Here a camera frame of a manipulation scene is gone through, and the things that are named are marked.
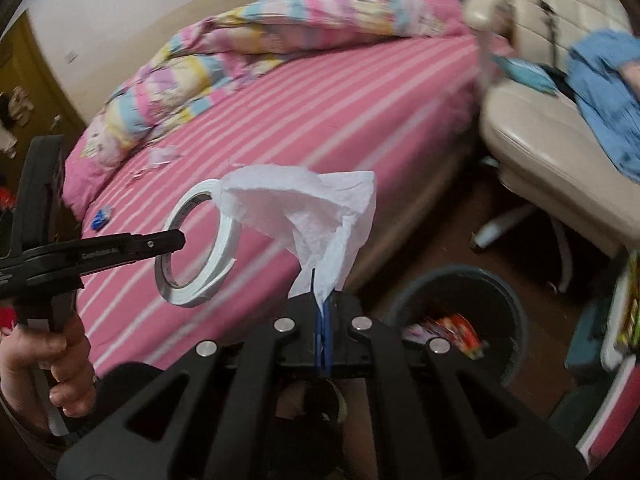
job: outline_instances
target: colorful striped blanket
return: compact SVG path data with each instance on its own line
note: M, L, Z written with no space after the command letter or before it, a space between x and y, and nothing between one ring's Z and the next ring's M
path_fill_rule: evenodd
M305 52L467 32L458 0L259 0L201 20L109 97L67 159L63 198L82 219L131 150Z

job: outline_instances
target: brown floor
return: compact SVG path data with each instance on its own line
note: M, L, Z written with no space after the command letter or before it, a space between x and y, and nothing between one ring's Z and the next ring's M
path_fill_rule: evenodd
M469 165L410 240L358 296L365 310L381 315L399 291L428 270L461 263L497 274L514 288L529 317L527 357L511 391L539 416L546 417L574 386L564 370L564 358L591 280L607 259L568 230L574 280L567 294L554 296L545 284L558 282L559 255L548 216L543 212L482 253L469 248L472 232L520 203L521 199L501 186L491 170Z

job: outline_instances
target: chair base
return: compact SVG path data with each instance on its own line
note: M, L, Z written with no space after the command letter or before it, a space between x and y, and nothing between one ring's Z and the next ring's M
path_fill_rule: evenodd
M487 248L503 234L516 227L516 225L531 216L537 210L538 208L533 204L525 204L497 216L484 224L476 234L472 235L470 244L471 248L474 251L481 251ZM553 293L557 294L560 292L561 294L564 294L569 288L569 284L574 276L574 259L564 233L564 226L554 216L549 215L549 220L552 228L554 229L556 241L558 242L562 270L558 285L551 282L549 282L548 285Z

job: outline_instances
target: crumpled blanket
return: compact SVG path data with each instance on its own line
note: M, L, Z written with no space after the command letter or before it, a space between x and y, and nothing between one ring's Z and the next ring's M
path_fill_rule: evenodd
M260 0L174 35L107 100L66 161L76 218L133 149L309 51L468 34L459 0Z
M640 183L640 39L600 30L569 56L568 83L582 116L618 171Z

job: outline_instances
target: chair armrest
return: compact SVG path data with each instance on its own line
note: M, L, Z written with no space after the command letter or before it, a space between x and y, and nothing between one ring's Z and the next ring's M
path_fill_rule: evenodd
M464 0L466 24L477 32L504 34L513 19L510 0Z

